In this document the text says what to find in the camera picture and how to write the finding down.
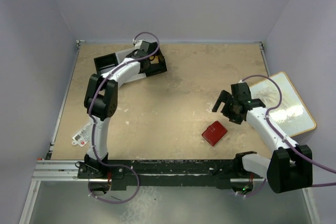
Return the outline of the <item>small printed plastic packet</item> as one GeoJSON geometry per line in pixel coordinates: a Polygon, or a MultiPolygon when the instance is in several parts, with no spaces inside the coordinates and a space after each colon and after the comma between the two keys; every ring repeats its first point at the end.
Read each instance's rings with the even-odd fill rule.
{"type": "Polygon", "coordinates": [[[72,136],[72,145],[84,147],[91,139],[92,124],[87,123],[72,136]]]}

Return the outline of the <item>red leather card holder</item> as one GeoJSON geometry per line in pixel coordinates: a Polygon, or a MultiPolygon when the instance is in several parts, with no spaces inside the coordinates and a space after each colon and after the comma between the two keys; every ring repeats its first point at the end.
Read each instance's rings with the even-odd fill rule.
{"type": "Polygon", "coordinates": [[[219,121],[215,121],[202,133],[202,137],[208,144],[215,146],[227,132],[226,127],[219,121]]]}

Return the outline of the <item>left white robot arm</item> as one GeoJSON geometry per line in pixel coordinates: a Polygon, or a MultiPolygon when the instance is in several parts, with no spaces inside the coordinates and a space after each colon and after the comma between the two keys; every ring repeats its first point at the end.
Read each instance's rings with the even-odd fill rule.
{"type": "Polygon", "coordinates": [[[159,46],[154,50],[141,47],[124,50],[124,58],[119,64],[108,72],[93,74],[89,78],[84,107],[92,131],[84,164],[96,178],[104,177],[110,169],[117,167],[108,163],[107,136],[110,119],[118,107],[119,88],[134,76],[151,75],[152,61],[159,52],[159,46]]]}

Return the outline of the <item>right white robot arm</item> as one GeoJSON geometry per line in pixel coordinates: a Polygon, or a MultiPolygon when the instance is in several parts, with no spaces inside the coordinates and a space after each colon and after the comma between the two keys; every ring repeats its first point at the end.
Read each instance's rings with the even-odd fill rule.
{"type": "Polygon", "coordinates": [[[267,114],[260,99],[252,99],[249,90],[242,93],[223,90],[212,111],[217,112],[221,104],[222,115],[236,124],[246,121],[272,151],[271,158],[256,152],[237,154],[233,170],[238,177],[246,177],[252,172],[264,178],[278,194],[312,186],[311,148],[288,136],[267,114]]]}

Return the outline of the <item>aluminium frame rail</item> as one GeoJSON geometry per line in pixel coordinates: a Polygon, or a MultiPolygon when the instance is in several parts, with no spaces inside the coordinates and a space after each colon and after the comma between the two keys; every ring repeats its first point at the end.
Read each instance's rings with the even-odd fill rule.
{"type": "Polygon", "coordinates": [[[77,162],[74,160],[36,161],[19,224],[30,222],[41,182],[76,182],[79,180],[77,162]]]}

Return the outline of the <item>black white three-compartment tray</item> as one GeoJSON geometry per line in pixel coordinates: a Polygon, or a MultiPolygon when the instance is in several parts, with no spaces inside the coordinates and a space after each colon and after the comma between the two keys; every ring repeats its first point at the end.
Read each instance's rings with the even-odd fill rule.
{"type": "Polygon", "coordinates": [[[167,72],[165,58],[161,53],[160,49],[154,55],[142,61],[134,61],[133,58],[129,58],[129,60],[125,64],[122,64],[124,59],[127,58],[128,55],[142,56],[144,54],[146,56],[148,54],[148,52],[137,53],[137,51],[139,50],[127,49],[94,58],[94,64],[97,74],[105,77],[107,74],[111,74],[113,72],[113,69],[117,68],[118,66],[125,67],[134,63],[140,67],[139,74],[145,74],[146,77],[167,72]]]}

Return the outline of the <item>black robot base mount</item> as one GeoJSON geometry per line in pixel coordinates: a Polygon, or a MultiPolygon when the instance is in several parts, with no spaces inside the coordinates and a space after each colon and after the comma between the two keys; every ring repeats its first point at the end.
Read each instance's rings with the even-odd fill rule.
{"type": "Polygon", "coordinates": [[[120,159],[101,163],[85,156],[75,163],[78,178],[103,190],[126,190],[136,186],[215,187],[228,189],[235,179],[251,180],[258,175],[239,169],[235,159],[120,159]]]}

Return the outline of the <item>wooden framed whiteboard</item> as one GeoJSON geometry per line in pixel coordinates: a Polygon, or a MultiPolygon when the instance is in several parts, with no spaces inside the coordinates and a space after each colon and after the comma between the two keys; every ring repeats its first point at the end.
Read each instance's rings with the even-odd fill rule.
{"type": "Polygon", "coordinates": [[[252,98],[259,98],[267,108],[276,106],[282,98],[281,105],[270,111],[270,117],[291,137],[312,131],[316,123],[303,103],[285,72],[270,76],[279,89],[267,79],[250,86],[252,98]]]}

